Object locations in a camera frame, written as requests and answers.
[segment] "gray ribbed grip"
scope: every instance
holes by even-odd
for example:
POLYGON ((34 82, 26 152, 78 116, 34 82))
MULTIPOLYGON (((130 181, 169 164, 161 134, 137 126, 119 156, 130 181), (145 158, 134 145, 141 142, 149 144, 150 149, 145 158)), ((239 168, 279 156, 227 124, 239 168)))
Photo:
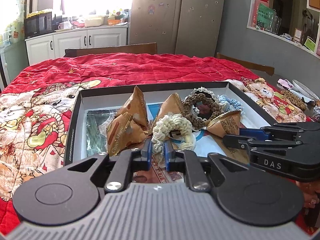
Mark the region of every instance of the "gray ribbed grip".
POLYGON ((209 194, 192 192, 184 183, 131 183, 124 192, 106 194, 90 215, 77 222, 61 227, 24 222, 7 239, 304 240, 308 236, 293 222, 273 228, 244 225, 221 211, 209 194))

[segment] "white plate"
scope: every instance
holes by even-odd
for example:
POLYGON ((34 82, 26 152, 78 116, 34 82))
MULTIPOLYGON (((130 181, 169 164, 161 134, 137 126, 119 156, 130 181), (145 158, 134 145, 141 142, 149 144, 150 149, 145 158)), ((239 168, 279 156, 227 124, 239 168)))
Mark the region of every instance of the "white plate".
POLYGON ((68 30, 71 30, 72 28, 67 28, 67 29, 58 29, 58 30, 55 30, 55 32, 62 32, 62 31, 68 31, 68 30))
POLYGON ((292 80, 292 84, 295 86, 296 89, 298 89, 298 91, 308 97, 311 98, 313 100, 319 100, 319 97, 312 92, 309 88, 307 88, 304 84, 300 83, 299 81, 296 81, 295 79, 292 80))

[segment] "plastic container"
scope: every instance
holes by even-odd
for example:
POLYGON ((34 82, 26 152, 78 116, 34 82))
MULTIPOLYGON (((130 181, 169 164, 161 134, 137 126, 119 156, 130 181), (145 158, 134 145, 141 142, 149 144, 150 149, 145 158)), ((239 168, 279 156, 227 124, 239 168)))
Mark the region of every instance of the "plastic container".
POLYGON ((104 16, 87 16, 84 17, 85 27, 96 27, 103 24, 104 16))

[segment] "white kitchen cabinet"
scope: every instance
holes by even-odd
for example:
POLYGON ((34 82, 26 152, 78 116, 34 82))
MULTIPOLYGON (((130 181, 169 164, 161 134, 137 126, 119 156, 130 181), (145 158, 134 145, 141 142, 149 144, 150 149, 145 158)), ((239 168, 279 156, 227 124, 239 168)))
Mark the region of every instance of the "white kitchen cabinet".
POLYGON ((122 46, 127 44, 126 28, 88 30, 89 48, 122 46))
POLYGON ((56 58, 54 53, 53 35, 26 41, 29 64, 56 58))
POLYGON ((88 47, 87 31, 57 33, 53 35, 56 57, 63 57, 65 49, 81 49, 88 47))

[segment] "green sign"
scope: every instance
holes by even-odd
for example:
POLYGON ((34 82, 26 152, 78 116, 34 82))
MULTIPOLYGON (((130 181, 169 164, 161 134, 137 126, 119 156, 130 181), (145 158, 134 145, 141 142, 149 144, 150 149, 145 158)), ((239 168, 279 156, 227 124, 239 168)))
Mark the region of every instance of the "green sign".
POLYGON ((261 3, 257 12, 257 26, 260 28, 269 28, 271 16, 273 16, 274 13, 274 10, 261 3))
POLYGON ((312 52, 315 52, 316 44, 310 39, 309 36, 308 36, 306 42, 304 43, 304 46, 306 46, 312 52))

